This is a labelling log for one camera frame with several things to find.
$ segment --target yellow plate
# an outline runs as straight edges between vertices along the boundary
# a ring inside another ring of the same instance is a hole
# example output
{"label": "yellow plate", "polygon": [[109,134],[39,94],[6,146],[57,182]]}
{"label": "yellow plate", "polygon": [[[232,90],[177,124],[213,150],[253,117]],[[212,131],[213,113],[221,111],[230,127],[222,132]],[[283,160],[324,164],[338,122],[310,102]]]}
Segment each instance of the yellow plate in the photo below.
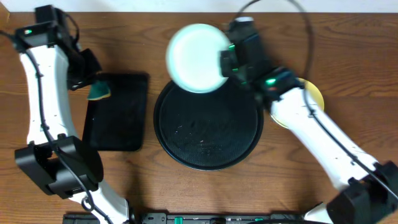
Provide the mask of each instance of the yellow plate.
{"label": "yellow plate", "polygon": [[[321,94],[321,91],[310,81],[304,80],[302,78],[297,78],[301,82],[305,82],[305,88],[308,90],[309,94],[312,96],[313,100],[317,102],[319,108],[321,108],[323,111],[325,110],[325,102],[323,101],[323,97]],[[274,116],[271,114],[271,118],[279,125],[281,125],[284,128],[287,128],[286,125],[284,125],[283,121],[277,120],[274,118]]]}

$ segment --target table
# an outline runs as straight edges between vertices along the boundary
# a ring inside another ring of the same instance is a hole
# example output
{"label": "table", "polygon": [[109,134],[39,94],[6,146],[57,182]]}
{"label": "table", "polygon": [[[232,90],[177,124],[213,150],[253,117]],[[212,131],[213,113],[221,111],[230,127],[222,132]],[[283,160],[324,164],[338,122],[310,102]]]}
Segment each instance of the table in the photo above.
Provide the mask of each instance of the table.
{"label": "table", "polygon": [[[257,13],[267,51],[277,63],[301,74],[307,36],[298,14]],[[203,172],[175,162],[155,136],[155,101],[170,77],[165,51],[181,27],[222,27],[225,13],[72,13],[81,45],[105,72],[150,75],[144,145],[139,152],[100,152],[105,179],[139,212],[305,212],[337,191],[302,144],[269,116],[257,147],[229,169]],[[398,164],[398,14],[310,15],[316,31],[311,81],[323,93],[326,112],[381,163]],[[12,13],[7,31],[33,24],[31,13]],[[8,40],[0,39],[0,223],[61,223],[80,205],[46,196],[19,170],[14,150],[26,146],[29,105],[24,71]],[[70,92],[73,122],[81,136],[88,88]],[[397,223],[398,213],[383,223]]]}

